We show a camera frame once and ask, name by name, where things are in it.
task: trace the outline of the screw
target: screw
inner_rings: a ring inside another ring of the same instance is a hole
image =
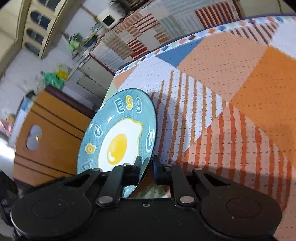
[[[182,196],[182,197],[180,197],[180,202],[181,203],[192,203],[192,202],[194,202],[194,198],[193,197],[191,197],[191,196]]]
[[[113,198],[110,196],[101,196],[99,197],[98,201],[100,204],[108,204],[113,201]]]

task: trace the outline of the fried egg illustration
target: fried egg illustration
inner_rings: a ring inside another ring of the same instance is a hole
[[[111,171],[123,163],[134,164],[139,154],[142,123],[131,118],[117,122],[106,134],[99,153],[99,168]]]

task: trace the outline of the arched window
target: arched window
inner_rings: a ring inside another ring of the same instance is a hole
[[[41,13],[38,12],[31,12],[30,17],[32,21],[34,21],[36,24],[40,25],[45,30],[47,30],[47,27],[50,23],[50,20],[47,17],[43,16]]]
[[[33,44],[30,44],[28,42],[25,42],[25,47],[27,50],[31,51],[32,53],[36,54],[39,57],[40,49],[35,47]]]
[[[43,4],[45,7],[50,8],[52,11],[55,11],[60,1],[61,0],[39,0],[41,4]]]
[[[44,37],[42,37],[40,34],[35,32],[34,30],[27,29],[27,35],[29,37],[31,37],[32,39],[34,39],[35,41],[37,41],[39,44],[42,44],[42,41],[43,41]]]

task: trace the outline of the ceramic plate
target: ceramic plate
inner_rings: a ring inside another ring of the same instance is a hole
[[[106,101],[89,124],[79,150],[77,173],[90,168],[111,171],[141,156],[142,178],[153,156],[156,113],[150,97],[139,89],[126,89]],[[129,197],[136,186],[123,189]]]

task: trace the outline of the tablecloth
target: tablecloth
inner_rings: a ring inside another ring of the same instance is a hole
[[[285,241],[296,239],[295,29],[296,17],[271,16],[191,34],[119,69],[105,98],[147,92],[161,162],[272,196],[283,211],[275,237]],[[138,196],[167,193],[149,183]]]
[[[116,72],[172,39],[239,17],[233,0],[150,0],[107,32],[91,54]]]

